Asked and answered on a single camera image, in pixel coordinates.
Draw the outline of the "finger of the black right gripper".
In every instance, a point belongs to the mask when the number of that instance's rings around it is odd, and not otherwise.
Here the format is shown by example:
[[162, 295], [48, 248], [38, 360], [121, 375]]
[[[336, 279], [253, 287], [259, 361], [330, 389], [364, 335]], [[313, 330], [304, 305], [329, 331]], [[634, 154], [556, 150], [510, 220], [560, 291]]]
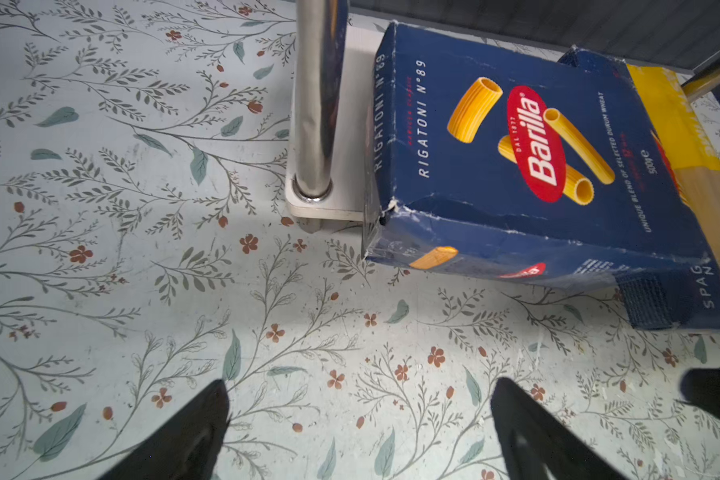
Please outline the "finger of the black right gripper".
[[720, 420], [720, 369], [690, 369], [680, 381], [684, 401]]

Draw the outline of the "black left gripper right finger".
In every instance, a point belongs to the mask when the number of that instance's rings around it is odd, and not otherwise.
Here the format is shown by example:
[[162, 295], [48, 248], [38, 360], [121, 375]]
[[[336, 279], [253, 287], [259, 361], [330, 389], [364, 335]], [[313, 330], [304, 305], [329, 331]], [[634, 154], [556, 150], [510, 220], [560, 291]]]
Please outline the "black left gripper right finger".
[[510, 479], [622, 479], [624, 476], [507, 377], [490, 401]]

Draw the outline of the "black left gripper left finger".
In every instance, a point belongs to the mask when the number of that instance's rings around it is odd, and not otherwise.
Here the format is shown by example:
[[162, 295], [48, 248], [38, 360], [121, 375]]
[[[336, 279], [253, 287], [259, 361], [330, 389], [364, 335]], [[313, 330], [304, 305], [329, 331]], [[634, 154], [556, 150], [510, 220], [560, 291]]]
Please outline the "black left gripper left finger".
[[229, 398], [215, 380], [166, 421], [104, 479], [210, 479], [228, 429]]

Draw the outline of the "blue Barilla spaghetti box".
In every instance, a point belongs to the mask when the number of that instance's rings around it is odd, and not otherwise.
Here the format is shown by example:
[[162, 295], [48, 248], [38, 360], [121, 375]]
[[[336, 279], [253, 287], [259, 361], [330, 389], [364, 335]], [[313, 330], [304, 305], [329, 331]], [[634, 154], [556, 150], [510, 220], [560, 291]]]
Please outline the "blue Barilla spaghetti box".
[[[573, 46], [559, 61], [591, 73], [619, 76], [634, 86], [628, 71], [630, 64], [622, 59]], [[654, 137], [668, 161], [656, 131]], [[712, 249], [711, 259], [704, 265], [686, 271], [623, 277], [618, 285], [636, 329], [720, 330], [720, 267]]]

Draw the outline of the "yellow Pastatime bag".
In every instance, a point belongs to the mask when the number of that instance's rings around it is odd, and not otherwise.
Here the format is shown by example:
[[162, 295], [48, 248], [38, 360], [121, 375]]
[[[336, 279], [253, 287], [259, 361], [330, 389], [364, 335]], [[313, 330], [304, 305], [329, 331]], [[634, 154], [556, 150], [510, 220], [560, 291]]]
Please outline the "yellow Pastatime bag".
[[633, 84], [720, 267], [720, 160], [677, 75], [630, 65]]

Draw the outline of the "dark blue pasta box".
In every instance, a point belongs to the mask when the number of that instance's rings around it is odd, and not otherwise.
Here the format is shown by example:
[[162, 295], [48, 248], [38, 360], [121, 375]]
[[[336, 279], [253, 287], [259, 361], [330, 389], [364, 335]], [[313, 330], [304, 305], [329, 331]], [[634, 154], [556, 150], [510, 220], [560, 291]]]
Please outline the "dark blue pasta box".
[[616, 73], [395, 22], [375, 57], [371, 118], [369, 260], [557, 288], [711, 260]]

